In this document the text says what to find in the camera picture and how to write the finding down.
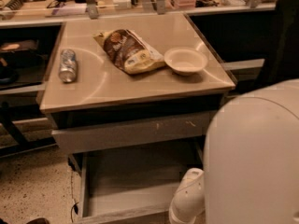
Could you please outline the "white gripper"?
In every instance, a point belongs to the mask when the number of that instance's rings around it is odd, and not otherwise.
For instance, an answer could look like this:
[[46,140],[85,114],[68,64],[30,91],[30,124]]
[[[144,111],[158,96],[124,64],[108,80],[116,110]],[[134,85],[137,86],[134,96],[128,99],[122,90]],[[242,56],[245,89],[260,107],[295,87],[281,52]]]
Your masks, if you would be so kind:
[[171,224],[194,224],[205,210],[204,171],[189,169],[183,176],[169,206]]

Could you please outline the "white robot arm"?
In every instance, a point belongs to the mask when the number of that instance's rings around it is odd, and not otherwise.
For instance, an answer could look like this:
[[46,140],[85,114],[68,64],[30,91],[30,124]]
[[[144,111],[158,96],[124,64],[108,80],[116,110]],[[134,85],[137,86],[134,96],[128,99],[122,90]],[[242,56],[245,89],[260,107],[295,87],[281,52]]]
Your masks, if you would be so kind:
[[203,168],[187,171],[171,224],[299,224],[299,80],[245,93],[210,122]]

